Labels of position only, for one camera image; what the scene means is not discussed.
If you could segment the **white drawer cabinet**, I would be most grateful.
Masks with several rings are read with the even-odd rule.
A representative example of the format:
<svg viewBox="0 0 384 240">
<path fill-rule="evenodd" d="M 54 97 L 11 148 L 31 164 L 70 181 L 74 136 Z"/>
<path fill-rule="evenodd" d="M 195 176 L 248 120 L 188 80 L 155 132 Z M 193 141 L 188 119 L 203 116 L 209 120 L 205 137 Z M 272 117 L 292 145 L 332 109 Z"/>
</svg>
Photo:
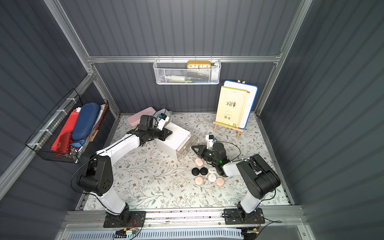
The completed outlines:
<svg viewBox="0 0 384 240">
<path fill-rule="evenodd" d="M 174 123 L 167 124 L 165 129 L 172 131 L 172 134 L 165 141 L 156 139 L 155 142 L 160 151 L 177 161 L 184 154 L 185 144 L 191 138 L 191 133 Z"/>
</svg>

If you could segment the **clear plastic drawer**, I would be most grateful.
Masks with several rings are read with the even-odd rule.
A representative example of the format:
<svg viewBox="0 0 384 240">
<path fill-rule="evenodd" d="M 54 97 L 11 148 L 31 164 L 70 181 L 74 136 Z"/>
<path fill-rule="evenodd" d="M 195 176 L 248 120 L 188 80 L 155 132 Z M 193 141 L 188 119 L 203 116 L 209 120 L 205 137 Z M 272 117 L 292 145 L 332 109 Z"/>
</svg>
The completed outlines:
<svg viewBox="0 0 384 240">
<path fill-rule="evenodd" d="M 197 140 L 198 137 L 192 134 L 186 137 L 186 139 L 176 149 L 178 159 L 184 158 L 191 150 L 191 147 L 197 144 Z"/>
</svg>

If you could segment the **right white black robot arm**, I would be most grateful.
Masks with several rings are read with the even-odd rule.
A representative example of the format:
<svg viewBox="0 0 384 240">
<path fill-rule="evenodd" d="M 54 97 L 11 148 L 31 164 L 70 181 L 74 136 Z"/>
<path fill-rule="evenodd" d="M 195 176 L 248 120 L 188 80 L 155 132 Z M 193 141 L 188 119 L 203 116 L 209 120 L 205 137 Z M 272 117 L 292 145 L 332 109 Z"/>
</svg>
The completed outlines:
<svg viewBox="0 0 384 240">
<path fill-rule="evenodd" d="M 230 161 L 223 142 L 215 142 L 211 149 L 205 145 L 191 146 L 197 156 L 215 168 L 221 177 L 242 177 L 248 191 L 237 204 L 239 213 L 249 215 L 259 207 L 268 193 L 275 193 L 281 179 L 259 155 L 247 159 Z"/>
</svg>

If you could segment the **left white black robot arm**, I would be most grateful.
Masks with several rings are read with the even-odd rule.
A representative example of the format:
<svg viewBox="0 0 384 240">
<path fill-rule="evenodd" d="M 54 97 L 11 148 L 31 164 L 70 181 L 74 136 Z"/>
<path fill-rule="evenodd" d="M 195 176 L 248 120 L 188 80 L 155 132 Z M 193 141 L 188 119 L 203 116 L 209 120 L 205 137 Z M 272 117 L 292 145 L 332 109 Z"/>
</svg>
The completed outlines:
<svg viewBox="0 0 384 240">
<path fill-rule="evenodd" d="M 172 114 L 168 112 L 143 115 L 136 128 L 128 131 L 114 144 L 96 151 L 79 168 L 77 186 L 97 198 L 107 213 L 119 216 L 129 207 L 113 187 L 113 165 L 130 151 L 144 146 L 147 142 L 159 139 L 165 141 L 172 134 L 166 129 Z"/>
</svg>

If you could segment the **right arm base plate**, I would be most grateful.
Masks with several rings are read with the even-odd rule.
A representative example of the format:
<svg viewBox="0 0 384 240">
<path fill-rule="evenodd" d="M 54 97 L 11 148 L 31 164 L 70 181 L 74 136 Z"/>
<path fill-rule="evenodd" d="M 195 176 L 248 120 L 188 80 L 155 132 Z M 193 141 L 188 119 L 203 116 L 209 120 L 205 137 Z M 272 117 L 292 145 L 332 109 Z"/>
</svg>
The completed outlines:
<svg viewBox="0 0 384 240">
<path fill-rule="evenodd" d="M 266 222 L 264 213 L 260 208 L 249 214 L 240 209 L 224 209 L 221 217 L 224 218 L 226 225 L 261 225 Z"/>
</svg>

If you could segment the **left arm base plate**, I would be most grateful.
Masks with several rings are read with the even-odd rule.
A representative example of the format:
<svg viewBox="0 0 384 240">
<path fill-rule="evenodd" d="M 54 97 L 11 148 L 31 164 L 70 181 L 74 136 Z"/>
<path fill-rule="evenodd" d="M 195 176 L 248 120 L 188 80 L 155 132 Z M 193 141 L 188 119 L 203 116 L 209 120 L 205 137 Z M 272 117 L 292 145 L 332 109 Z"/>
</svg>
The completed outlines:
<svg viewBox="0 0 384 240">
<path fill-rule="evenodd" d="M 104 228 L 141 228 L 146 218 L 145 211 L 122 213 L 119 216 L 106 212 Z"/>
</svg>

